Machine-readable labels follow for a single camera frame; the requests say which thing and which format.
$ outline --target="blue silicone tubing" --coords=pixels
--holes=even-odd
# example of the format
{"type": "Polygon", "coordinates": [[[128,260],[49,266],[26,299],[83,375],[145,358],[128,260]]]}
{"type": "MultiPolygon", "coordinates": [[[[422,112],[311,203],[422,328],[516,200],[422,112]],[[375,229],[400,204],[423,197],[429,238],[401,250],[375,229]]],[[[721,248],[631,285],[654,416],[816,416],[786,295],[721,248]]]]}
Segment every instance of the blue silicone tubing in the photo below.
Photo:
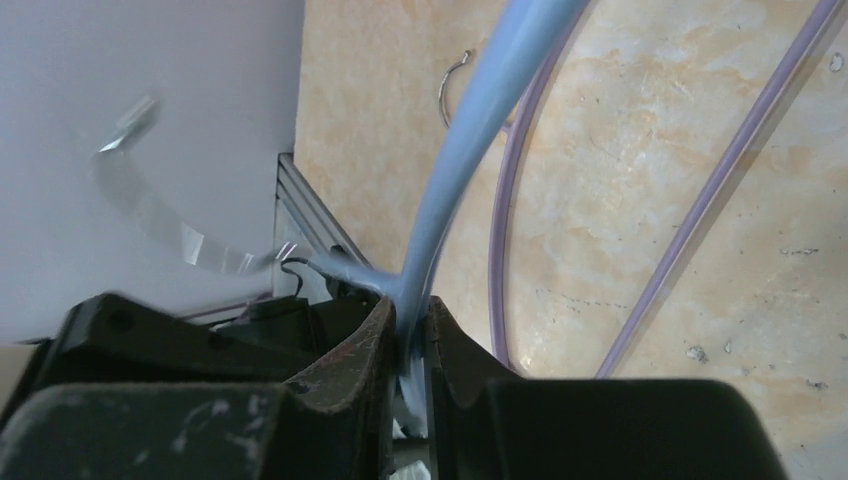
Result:
{"type": "Polygon", "coordinates": [[[576,21],[583,0],[511,0],[459,102],[415,216],[400,274],[316,255],[324,273],[387,295],[397,310],[401,392],[416,417],[426,418],[419,342],[444,240],[471,177],[501,125],[562,32],[576,21]]]}

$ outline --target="metal ring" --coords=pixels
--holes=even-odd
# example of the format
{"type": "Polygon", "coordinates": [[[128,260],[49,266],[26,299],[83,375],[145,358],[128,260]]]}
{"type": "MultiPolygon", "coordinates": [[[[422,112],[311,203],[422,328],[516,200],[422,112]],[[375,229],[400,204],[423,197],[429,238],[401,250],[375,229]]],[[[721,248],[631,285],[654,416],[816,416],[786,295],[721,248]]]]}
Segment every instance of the metal ring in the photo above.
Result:
{"type": "Polygon", "coordinates": [[[450,78],[451,73],[457,68],[468,63],[468,60],[471,59],[471,56],[474,54],[473,50],[466,50],[462,54],[462,60],[451,65],[444,76],[442,76],[442,83],[439,84],[439,114],[442,117],[442,125],[445,128],[450,128],[450,113],[448,113],[448,106],[445,104],[445,87],[448,83],[448,78],[450,78]]]}

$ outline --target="marble surface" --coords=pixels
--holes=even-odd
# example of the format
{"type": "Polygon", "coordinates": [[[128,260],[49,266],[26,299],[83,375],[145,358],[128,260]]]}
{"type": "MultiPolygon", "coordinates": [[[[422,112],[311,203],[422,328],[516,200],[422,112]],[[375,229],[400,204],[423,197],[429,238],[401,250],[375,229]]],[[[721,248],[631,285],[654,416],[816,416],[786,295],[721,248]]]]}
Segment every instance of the marble surface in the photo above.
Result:
{"type": "MultiPolygon", "coordinates": [[[[593,2],[552,75],[509,242],[513,358],[588,377],[813,0],[593,2]]],[[[436,91],[502,2],[307,2],[296,152],[377,266],[398,270],[444,136],[436,91]]],[[[642,325],[618,377],[709,377],[754,405],[796,478],[848,445],[848,31],[798,72],[642,325]],[[704,361],[687,355],[701,348],[704,361]]],[[[449,85],[455,105],[470,75],[449,85]]],[[[489,346],[486,255],[505,136],[445,249],[435,293],[489,346]]]]}

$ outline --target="purple tubing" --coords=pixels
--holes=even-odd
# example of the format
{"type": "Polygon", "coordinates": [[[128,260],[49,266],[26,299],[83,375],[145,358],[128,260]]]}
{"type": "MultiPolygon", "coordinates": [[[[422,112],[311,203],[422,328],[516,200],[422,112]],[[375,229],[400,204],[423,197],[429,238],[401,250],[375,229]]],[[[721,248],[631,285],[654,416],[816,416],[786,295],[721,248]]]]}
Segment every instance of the purple tubing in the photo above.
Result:
{"type": "MultiPolygon", "coordinates": [[[[771,110],[774,101],[789,82],[795,68],[803,60],[807,50],[816,40],[819,32],[827,23],[828,18],[840,3],[841,0],[819,0],[819,3],[816,4],[810,17],[804,23],[804,26],[801,27],[801,31],[789,46],[783,59],[777,65],[771,78],[765,87],[763,87],[763,91],[757,97],[745,120],[733,136],[727,150],[722,155],[715,169],[707,179],[706,184],[695,199],[695,203],[683,219],[671,244],[660,259],[656,270],[645,286],[633,310],[630,312],[630,316],[627,318],[621,332],[616,337],[598,372],[595,374],[595,378],[608,378],[612,373],[613,368],[615,368],[615,365],[621,359],[630,339],[636,332],[636,328],[657,297],[671,268],[680,257],[683,247],[695,231],[695,227],[701,221],[710,203],[712,203],[721,186],[732,172],[737,160],[756,134],[759,126],[771,110]]],[[[509,136],[507,138],[501,171],[498,175],[495,205],[492,213],[492,228],[489,236],[489,322],[491,327],[492,351],[501,363],[510,367],[511,362],[509,360],[509,350],[506,341],[506,322],[504,318],[504,263],[509,203],[512,198],[518,163],[527,135],[527,129],[532,120],[536,105],[541,98],[545,83],[573,29],[574,25],[570,26],[564,32],[560,42],[548,54],[545,63],[539,68],[532,83],[527,88],[518,106],[515,121],[507,132],[509,136]]]]}
{"type": "Polygon", "coordinates": [[[512,198],[512,191],[515,186],[521,150],[524,148],[524,140],[536,112],[536,106],[539,104],[539,99],[542,98],[545,84],[551,76],[562,49],[568,43],[568,38],[574,31],[574,27],[579,22],[580,16],[583,15],[583,10],[588,3],[588,1],[583,3],[574,23],[565,29],[557,44],[551,48],[545,62],[539,67],[530,85],[527,86],[527,90],[524,91],[512,124],[504,128],[507,134],[506,146],[501,171],[498,174],[495,205],[492,210],[492,227],[489,231],[489,327],[492,335],[492,353],[498,361],[509,368],[512,368],[512,365],[509,360],[509,346],[506,342],[506,314],[504,313],[504,264],[506,263],[509,201],[512,198]]]}
{"type": "Polygon", "coordinates": [[[736,161],[757,133],[757,130],[771,110],[774,101],[783,90],[783,87],[789,82],[792,72],[795,71],[801,60],[804,59],[807,50],[816,40],[819,31],[827,23],[827,19],[836,10],[840,2],[841,0],[819,0],[810,17],[804,23],[804,26],[801,27],[798,36],[792,41],[792,44],[783,55],[783,59],[780,60],[771,78],[766,82],[766,86],[763,87],[763,91],[760,92],[760,96],[757,97],[754,106],[748,112],[748,116],[742,121],[742,125],[739,126],[739,130],[733,136],[733,140],[730,141],[730,145],[727,146],[727,150],[721,156],[721,160],[718,161],[715,169],[707,179],[704,188],[701,189],[701,193],[698,194],[698,198],[695,199],[692,208],[689,209],[689,213],[686,214],[686,217],[680,224],[680,228],[674,235],[674,238],[672,238],[671,244],[666,249],[662,259],[660,259],[660,263],[657,265],[654,274],[651,275],[651,279],[648,280],[645,290],[636,302],[636,306],[630,312],[630,316],[624,323],[615,342],[613,342],[612,348],[610,348],[609,353],[604,358],[601,367],[595,374],[595,378],[608,378],[612,373],[613,368],[615,368],[615,365],[627,349],[627,344],[633,337],[636,328],[639,326],[642,318],[644,318],[651,303],[657,297],[660,287],[662,287],[663,282],[668,277],[668,273],[671,271],[671,267],[677,261],[677,258],[680,257],[683,247],[695,231],[698,222],[701,221],[701,218],[704,216],[710,203],[712,203],[713,198],[715,198],[721,189],[724,181],[730,175],[730,172],[733,171],[736,161]]]}

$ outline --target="clear plastic tubing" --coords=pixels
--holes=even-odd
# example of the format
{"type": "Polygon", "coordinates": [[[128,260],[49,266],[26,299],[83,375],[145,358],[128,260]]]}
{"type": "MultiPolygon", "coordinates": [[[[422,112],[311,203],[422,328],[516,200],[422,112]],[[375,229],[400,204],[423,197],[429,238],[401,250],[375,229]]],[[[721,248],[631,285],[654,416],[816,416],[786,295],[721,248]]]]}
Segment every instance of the clear plastic tubing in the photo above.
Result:
{"type": "Polygon", "coordinates": [[[505,263],[506,263],[506,237],[509,223],[509,202],[515,187],[515,177],[518,172],[518,164],[521,160],[521,150],[524,148],[524,140],[533,121],[533,115],[545,84],[551,76],[551,72],[559,59],[562,49],[568,43],[574,27],[580,20],[580,16],[588,5],[588,0],[578,2],[578,11],[573,21],[560,35],[560,39],[551,49],[545,62],[539,67],[533,81],[521,97],[518,109],[512,125],[505,128],[507,134],[506,147],[504,148],[501,171],[498,174],[498,186],[495,190],[495,204],[492,209],[492,227],[489,231],[489,330],[492,338],[492,354],[503,365],[512,368],[509,359],[509,346],[506,340],[506,313],[504,301],[505,263]]]}
{"type": "Polygon", "coordinates": [[[698,222],[703,218],[704,213],[721,189],[724,181],[730,175],[737,160],[757,133],[766,115],[774,105],[775,100],[777,100],[780,92],[783,91],[783,88],[792,77],[795,68],[804,59],[804,56],[810,50],[822,28],[827,24],[828,18],[836,11],[840,3],[841,0],[819,0],[819,3],[813,8],[810,17],[804,23],[804,26],[801,27],[798,36],[792,41],[792,44],[777,65],[766,86],[763,87],[763,91],[760,92],[760,96],[757,97],[754,106],[748,112],[748,116],[742,121],[742,125],[739,127],[736,135],[733,136],[730,145],[728,145],[727,150],[721,156],[715,170],[710,174],[707,183],[701,189],[701,193],[698,194],[695,203],[680,224],[680,228],[660,259],[660,263],[657,265],[654,274],[648,280],[645,290],[636,302],[636,306],[630,312],[630,316],[624,323],[615,342],[613,342],[612,348],[610,348],[609,353],[604,358],[601,367],[595,374],[595,378],[608,378],[612,373],[613,368],[615,368],[615,365],[627,349],[627,345],[631,337],[633,337],[636,328],[639,326],[651,303],[657,297],[672,266],[674,266],[674,263],[680,257],[683,247],[695,231],[698,222]]]}
{"type": "Polygon", "coordinates": [[[489,145],[551,47],[583,1],[511,0],[460,100],[418,207],[399,275],[353,265],[337,256],[312,259],[328,275],[388,295],[397,310],[399,383],[407,407],[426,418],[420,345],[414,333],[427,311],[436,266],[451,221],[489,145]]]}

